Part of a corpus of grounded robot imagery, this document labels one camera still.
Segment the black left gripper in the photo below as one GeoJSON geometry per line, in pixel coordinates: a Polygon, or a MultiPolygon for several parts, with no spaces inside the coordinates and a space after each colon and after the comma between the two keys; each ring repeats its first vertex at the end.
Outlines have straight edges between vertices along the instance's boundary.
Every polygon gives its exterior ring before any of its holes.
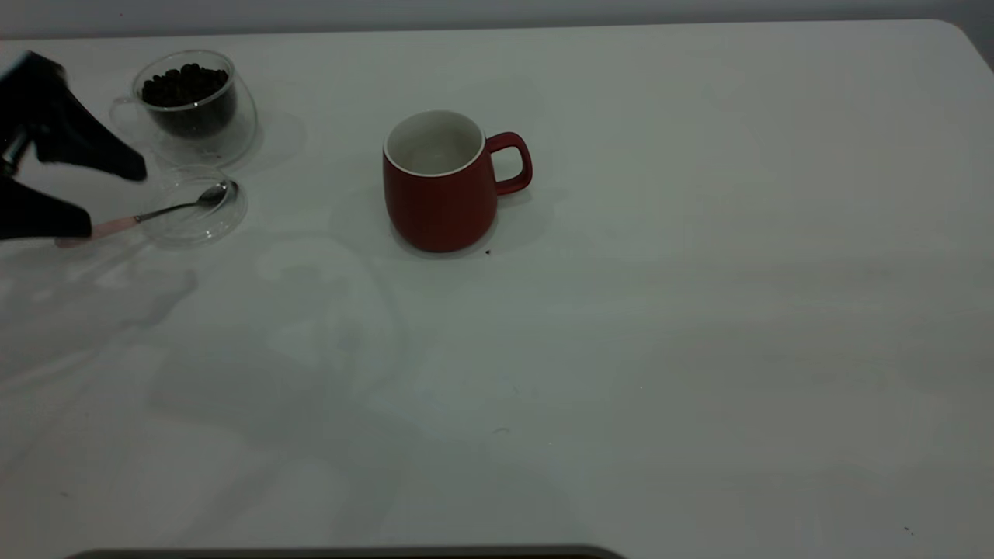
{"type": "Polygon", "coordinates": [[[90,168],[132,182],[147,177],[144,157],[75,98],[64,68],[42,54],[28,50],[2,75],[1,109],[3,241],[92,234],[85,209],[12,179],[30,146],[42,163],[90,168]]]}

